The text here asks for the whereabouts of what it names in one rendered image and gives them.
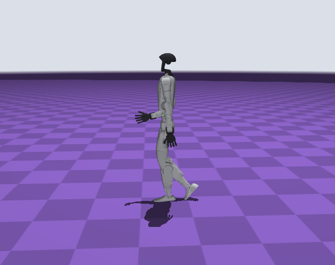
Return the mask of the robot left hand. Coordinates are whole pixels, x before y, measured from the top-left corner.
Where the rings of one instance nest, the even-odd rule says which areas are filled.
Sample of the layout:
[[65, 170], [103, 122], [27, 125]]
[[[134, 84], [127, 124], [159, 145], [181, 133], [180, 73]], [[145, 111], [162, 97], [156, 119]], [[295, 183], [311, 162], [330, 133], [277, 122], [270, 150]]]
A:
[[[170, 147], [174, 147], [175, 145], [177, 146], [177, 144], [176, 144], [176, 139], [175, 139], [175, 136], [173, 135], [173, 133], [174, 133], [174, 128], [172, 127], [172, 132], [167, 132], [167, 127], [166, 127], [166, 134], [167, 134], [167, 136], [166, 136], [166, 139], [164, 140], [164, 144], [165, 144], [165, 142], [166, 142], [166, 140], [167, 140], [167, 146], [169, 147], [169, 143], [170, 143]], [[172, 143], [172, 145], [171, 145], [171, 143]], [[175, 145], [174, 145], [174, 143], [175, 143]]]

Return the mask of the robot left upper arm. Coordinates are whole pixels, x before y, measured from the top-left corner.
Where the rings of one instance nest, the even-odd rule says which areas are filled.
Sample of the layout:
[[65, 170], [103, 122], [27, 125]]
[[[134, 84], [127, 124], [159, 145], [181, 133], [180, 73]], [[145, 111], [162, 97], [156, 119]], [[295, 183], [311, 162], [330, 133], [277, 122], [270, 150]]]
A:
[[161, 79], [161, 86], [163, 89], [163, 97], [165, 99], [164, 102], [162, 102], [161, 104], [161, 108], [162, 110], [166, 110], [165, 109], [165, 103], [166, 102], [170, 102], [171, 104], [171, 79], [169, 77], [164, 77]]

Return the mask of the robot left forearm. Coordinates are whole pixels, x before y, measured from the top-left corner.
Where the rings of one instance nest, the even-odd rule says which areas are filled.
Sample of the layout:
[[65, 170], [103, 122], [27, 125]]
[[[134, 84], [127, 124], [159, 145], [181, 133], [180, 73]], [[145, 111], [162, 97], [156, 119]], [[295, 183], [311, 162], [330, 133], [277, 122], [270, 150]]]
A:
[[168, 133], [172, 133], [172, 125], [173, 125], [173, 121], [172, 121], [172, 106], [170, 104], [170, 102], [166, 102], [165, 103], [165, 109], [166, 111], [164, 112], [165, 115], [165, 124], [167, 127], [167, 132]]

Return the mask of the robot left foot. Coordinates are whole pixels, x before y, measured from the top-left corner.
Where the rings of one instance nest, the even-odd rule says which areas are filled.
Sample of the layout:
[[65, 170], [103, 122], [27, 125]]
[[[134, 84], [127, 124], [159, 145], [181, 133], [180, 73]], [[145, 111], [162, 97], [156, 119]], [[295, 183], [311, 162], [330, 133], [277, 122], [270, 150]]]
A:
[[[168, 196], [167, 196], [168, 197]], [[160, 197], [160, 198], [157, 198], [157, 199], [154, 199], [153, 201], [154, 202], [166, 202], [166, 201], [172, 201], [172, 200], [176, 200], [175, 196], [174, 195], [171, 195], [171, 198], [167, 198], [166, 195], [164, 195], [163, 197]]]

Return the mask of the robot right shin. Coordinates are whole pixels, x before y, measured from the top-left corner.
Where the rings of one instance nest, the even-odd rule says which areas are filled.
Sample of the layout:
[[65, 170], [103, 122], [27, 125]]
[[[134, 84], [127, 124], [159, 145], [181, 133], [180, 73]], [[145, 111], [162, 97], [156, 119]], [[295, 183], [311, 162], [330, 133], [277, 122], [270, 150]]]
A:
[[191, 188], [190, 184], [187, 180], [183, 177], [183, 173], [179, 170], [176, 164], [173, 163], [173, 170], [172, 170], [173, 179], [178, 181], [182, 186], [184, 186], [187, 190], [189, 187]]

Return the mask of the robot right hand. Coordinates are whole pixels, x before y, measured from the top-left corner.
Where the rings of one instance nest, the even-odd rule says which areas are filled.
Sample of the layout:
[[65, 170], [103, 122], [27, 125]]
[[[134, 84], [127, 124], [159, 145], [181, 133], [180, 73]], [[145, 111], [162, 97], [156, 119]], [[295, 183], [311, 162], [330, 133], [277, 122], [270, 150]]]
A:
[[[142, 115], [135, 115], [135, 116], [141, 116], [141, 117], [137, 117], [137, 118], [135, 118], [135, 119], [139, 119], [139, 120], [136, 120], [136, 121], [140, 121], [140, 122], [138, 122], [137, 124], [139, 124], [139, 123], [142, 123], [142, 122], [146, 122], [146, 121], [148, 121], [149, 119], [150, 120], [152, 120], [152, 119], [156, 119], [156, 118], [151, 118], [151, 114], [152, 113], [149, 113], [149, 114], [147, 114], [147, 113], [143, 113], [143, 112], [140, 112], [140, 111], [138, 111], [139, 113], [142, 113]], [[153, 113], [155, 113], [155, 112], [153, 112]], [[140, 119], [141, 118], [141, 119]], [[141, 121], [142, 120], [142, 121]]]

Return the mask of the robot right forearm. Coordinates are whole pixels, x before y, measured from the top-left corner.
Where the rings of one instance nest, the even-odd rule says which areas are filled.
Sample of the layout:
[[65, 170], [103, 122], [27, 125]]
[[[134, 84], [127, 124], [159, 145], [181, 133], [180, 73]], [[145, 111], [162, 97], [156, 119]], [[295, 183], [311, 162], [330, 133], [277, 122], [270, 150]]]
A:
[[158, 111], [156, 113], [152, 113], [151, 118], [161, 118], [162, 113], [164, 113], [164, 111]]

